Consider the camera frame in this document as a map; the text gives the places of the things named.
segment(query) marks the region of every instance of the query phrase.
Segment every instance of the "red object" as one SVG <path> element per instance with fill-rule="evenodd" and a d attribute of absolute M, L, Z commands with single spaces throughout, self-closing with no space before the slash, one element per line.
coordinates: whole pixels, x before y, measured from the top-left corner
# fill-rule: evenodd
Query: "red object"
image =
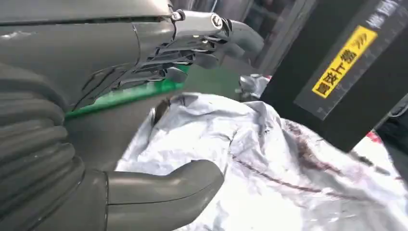
<path fill-rule="evenodd" d="M 374 131 L 370 131 L 366 136 L 370 138 L 374 143 L 383 143 L 381 138 Z"/>

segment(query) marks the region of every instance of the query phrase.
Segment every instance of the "green edge strip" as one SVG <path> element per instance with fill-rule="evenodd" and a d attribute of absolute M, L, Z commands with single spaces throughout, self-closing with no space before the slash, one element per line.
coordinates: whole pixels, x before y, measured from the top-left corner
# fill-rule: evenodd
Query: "green edge strip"
<path fill-rule="evenodd" d="M 190 66 L 179 66 L 184 72 L 187 72 Z M 72 119 L 89 113 L 111 108 L 124 103 L 146 99 L 148 97 L 181 89 L 184 83 L 174 83 L 170 80 L 160 82 L 150 82 L 134 88 L 121 91 L 112 91 L 104 96 L 99 97 L 94 104 L 82 107 L 76 111 L 69 112 L 65 119 Z"/>

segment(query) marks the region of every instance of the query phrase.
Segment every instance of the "yellow label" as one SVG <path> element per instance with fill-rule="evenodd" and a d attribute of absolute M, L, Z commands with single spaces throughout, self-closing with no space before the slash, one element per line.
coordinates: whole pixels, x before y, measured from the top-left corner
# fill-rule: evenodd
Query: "yellow label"
<path fill-rule="evenodd" d="M 326 99 L 376 37 L 376 32 L 357 26 L 312 91 Z"/>

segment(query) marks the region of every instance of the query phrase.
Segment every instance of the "crumpled silver fabric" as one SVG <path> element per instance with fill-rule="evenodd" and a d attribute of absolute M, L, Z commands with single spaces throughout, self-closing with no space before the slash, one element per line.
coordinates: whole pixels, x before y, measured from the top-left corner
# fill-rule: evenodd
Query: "crumpled silver fabric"
<path fill-rule="evenodd" d="M 240 101 L 254 101 L 261 98 L 271 76 L 263 76 L 259 74 L 251 74 L 249 76 L 241 76 L 239 80 L 240 89 L 237 93 L 240 94 Z"/>
<path fill-rule="evenodd" d="M 225 183 L 179 231 L 404 231 L 407 191 L 372 134 L 353 150 L 375 170 L 263 102 L 184 93 L 153 125 L 151 111 L 117 171 L 166 175 L 207 159 Z"/>

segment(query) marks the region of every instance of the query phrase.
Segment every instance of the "metal screw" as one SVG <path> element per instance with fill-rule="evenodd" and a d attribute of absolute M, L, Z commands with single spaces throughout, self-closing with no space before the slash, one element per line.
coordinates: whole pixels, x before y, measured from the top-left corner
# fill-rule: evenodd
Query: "metal screw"
<path fill-rule="evenodd" d="M 171 19 L 173 21 L 180 21 L 183 17 L 181 16 L 181 14 L 179 12 L 173 12 L 171 14 Z"/>
<path fill-rule="evenodd" d="M 222 19 L 220 16 L 218 16 L 218 14 L 213 14 L 211 16 L 211 20 L 216 28 L 222 27 Z"/>

